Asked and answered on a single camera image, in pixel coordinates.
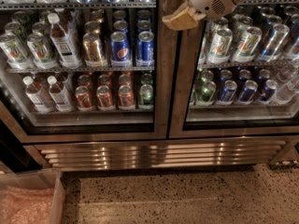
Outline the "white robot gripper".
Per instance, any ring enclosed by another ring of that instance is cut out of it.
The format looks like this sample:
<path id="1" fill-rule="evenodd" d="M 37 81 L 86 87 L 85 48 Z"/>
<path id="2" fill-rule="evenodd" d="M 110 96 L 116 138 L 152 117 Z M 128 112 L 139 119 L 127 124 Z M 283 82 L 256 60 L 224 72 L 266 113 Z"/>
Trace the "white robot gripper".
<path id="1" fill-rule="evenodd" d="M 232 13 L 236 7 L 234 0 L 189 0 L 189 4 L 192 7 L 182 4 L 173 14 L 163 16 L 163 23 L 174 31 L 189 30 L 198 25 L 203 14 L 214 21 Z"/>

